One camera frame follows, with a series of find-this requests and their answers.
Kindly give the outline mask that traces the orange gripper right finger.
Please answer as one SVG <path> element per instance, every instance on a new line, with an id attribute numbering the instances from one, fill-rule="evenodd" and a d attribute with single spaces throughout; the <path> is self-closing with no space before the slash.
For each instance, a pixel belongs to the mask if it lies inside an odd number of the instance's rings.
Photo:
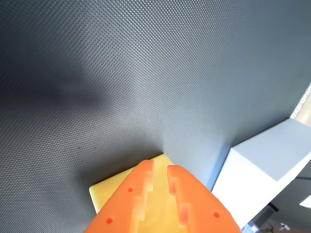
<path id="1" fill-rule="evenodd" d="M 167 167 L 168 186 L 175 198 L 179 226 L 188 233 L 240 233 L 231 213 L 196 177 L 178 165 Z"/>

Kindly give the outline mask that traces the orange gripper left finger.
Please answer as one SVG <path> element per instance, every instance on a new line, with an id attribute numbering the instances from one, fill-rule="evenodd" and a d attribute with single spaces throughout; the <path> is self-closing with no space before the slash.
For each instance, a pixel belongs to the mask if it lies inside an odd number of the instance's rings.
<path id="1" fill-rule="evenodd" d="M 137 233 L 154 186 L 154 161 L 140 162 L 119 185 L 86 233 Z"/>

